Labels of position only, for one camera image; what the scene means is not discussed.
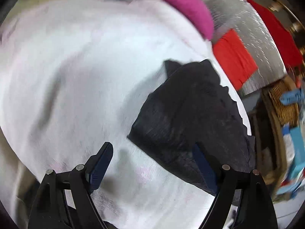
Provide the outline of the red pillow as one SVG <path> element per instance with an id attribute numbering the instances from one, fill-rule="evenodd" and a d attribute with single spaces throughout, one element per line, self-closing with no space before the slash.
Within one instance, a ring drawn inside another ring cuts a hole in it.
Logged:
<path id="1" fill-rule="evenodd" d="M 213 54 L 236 90 L 258 70 L 235 30 L 230 29 L 215 44 Z"/>

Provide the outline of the white bedspread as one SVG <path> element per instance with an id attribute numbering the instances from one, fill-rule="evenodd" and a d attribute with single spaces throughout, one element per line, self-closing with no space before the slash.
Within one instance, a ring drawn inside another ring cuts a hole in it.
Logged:
<path id="1" fill-rule="evenodd" d="M 1 27 L 1 129 L 42 180 L 109 141 L 114 156 L 93 199 L 117 228 L 198 228 L 213 197 L 164 170 L 127 139 L 165 60 L 208 59 L 240 97 L 191 22 L 162 0 L 53 0 Z"/>

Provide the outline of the silver insulation foil sheet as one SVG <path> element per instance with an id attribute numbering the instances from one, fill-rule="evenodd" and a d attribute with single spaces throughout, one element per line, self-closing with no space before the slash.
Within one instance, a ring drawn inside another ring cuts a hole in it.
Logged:
<path id="1" fill-rule="evenodd" d="M 266 25 L 246 0 L 203 0 L 214 20 L 212 42 L 233 29 L 254 59 L 258 70 L 239 90 L 246 96 L 286 76 L 286 68 Z"/>

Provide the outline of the wicker basket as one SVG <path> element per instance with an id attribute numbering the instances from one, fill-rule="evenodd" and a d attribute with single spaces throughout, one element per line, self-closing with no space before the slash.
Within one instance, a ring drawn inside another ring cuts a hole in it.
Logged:
<path id="1" fill-rule="evenodd" d="M 286 124 L 289 124 L 291 128 L 299 125 L 298 104 L 283 105 L 280 101 L 284 93 L 294 89 L 296 89 L 296 85 L 289 76 L 285 76 L 262 89 L 262 94 L 271 103 L 271 110 L 275 113 L 281 127 Z"/>

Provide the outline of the red cloth on chair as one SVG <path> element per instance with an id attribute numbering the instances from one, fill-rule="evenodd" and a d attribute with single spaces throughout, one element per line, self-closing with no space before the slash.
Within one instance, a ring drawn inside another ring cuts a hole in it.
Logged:
<path id="1" fill-rule="evenodd" d="M 286 68 L 299 67 L 303 63 L 303 57 L 292 35 L 285 29 L 281 22 L 268 9 L 253 0 L 246 0 L 258 13 L 266 25 L 275 45 L 281 55 Z"/>

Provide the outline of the black quilted puffer jacket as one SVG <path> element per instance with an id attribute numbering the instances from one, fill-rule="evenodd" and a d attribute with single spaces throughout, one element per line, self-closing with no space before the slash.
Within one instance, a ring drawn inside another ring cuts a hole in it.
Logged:
<path id="1" fill-rule="evenodd" d="M 128 138 L 170 173 L 215 195 L 216 165 L 254 168 L 254 137 L 210 61 L 164 65 L 166 81 L 148 96 Z"/>

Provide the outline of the blue box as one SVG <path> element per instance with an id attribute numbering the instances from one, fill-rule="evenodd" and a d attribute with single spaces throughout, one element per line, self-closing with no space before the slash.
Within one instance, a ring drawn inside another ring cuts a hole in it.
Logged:
<path id="1" fill-rule="evenodd" d="M 294 193 L 304 184 L 304 139 L 300 127 L 282 128 L 287 170 L 277 195 Z"/>

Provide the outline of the blue cloth on basket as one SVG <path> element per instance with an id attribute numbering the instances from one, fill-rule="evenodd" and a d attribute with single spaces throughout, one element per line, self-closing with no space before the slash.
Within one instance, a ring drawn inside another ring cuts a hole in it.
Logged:
<path id="1" fill-rule="evenodd" d="M 285 92 L 280 97 L 280 102 L 284 106 L 288 106 L 294 103 L 302 103 L 304 102 L 304 91 L 302 88 L 297 88 L 288 92 Z"/>

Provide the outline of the magenta pillow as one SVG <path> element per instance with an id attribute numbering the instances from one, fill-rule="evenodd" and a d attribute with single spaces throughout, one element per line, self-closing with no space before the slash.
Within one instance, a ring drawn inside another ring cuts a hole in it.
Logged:
<path id="1" fill-rule="evenodd" d="M 208 7 L 202 0 L 165 1 L 181 12 L 205 39 L 212 40 L 214 21 Z"/>

